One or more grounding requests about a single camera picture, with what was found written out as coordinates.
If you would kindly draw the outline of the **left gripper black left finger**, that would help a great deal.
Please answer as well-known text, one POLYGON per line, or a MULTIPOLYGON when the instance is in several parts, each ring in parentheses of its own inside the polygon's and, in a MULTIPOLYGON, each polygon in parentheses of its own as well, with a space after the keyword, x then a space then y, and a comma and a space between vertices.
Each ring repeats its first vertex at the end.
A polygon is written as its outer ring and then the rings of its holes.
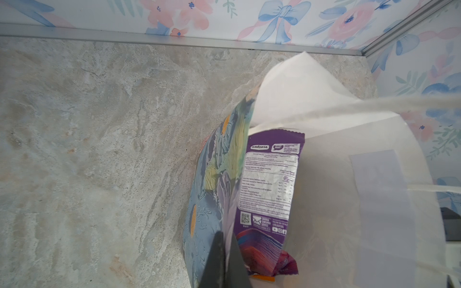
POLYGON ((212 246, 198 288, 224 288, 225 279, 224 234, 218 231, 212 246))

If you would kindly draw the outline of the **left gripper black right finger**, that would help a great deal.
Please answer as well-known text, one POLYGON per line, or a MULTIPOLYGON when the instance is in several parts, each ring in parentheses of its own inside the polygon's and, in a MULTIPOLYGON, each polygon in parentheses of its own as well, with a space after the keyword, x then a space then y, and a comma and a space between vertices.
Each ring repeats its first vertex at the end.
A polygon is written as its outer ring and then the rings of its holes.
POLYGON ((226 256, 226 287, 252 288, 253 286, 234 234, 230 241, 230 250, 226 256))

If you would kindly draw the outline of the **orange candy packet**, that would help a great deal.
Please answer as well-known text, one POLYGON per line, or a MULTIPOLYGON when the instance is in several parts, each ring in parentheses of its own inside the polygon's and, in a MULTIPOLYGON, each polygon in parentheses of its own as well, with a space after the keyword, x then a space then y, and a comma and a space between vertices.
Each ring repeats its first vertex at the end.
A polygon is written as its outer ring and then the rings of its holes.
POLYGON ((265 281, 265 282, 275 282, 275 277, 268 277, 268 276, 261 276, 261 275, 252 275, 250 276, 252 279, 260 280, 260 281, 265 281))

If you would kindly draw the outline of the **purple snack packet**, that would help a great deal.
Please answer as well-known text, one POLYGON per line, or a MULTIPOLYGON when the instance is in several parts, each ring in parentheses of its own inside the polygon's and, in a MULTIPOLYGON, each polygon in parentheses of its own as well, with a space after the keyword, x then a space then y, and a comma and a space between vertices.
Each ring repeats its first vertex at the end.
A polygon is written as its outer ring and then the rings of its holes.
POLYGON ((305 135, 275 129, 249 136, 234 234, 250 275, 296 275, 283 249, 305 135))

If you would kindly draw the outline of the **floral paper gift bag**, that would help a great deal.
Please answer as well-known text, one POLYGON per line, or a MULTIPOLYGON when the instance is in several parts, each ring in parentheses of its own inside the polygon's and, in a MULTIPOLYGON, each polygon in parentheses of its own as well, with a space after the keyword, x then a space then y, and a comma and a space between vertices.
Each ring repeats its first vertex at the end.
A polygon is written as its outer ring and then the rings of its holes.
POLYGON ((433 182, 402 117, 460 114, 460 92, 447 89, 360 100, 309 54, 272 68, 200 149, 182 240, 191 287, 218 231, 230 250, 249 136, 282 129, 305 135, 283 245, 298 274, 272 283, 248 273, 253 288, 458 288, 461 250, 449 238, 461 218, 438 196, 459 196, 461 184, 433 182))

